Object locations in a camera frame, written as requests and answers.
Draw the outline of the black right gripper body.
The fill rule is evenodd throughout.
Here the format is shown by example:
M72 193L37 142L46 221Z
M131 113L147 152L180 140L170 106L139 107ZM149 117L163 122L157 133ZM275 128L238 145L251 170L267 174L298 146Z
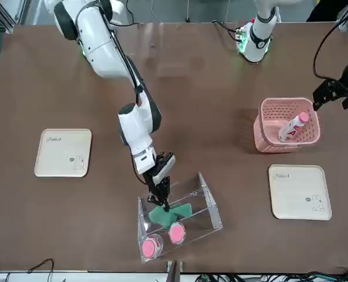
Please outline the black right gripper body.
M162 155L158 155L155 165L146 171L146 183L149 188L154 188L162 181Z

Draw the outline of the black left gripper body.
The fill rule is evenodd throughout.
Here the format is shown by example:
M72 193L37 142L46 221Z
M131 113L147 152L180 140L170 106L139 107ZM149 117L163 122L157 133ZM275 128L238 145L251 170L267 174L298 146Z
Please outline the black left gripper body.
M345 98L348 100L348 82L336 82L335 100Z

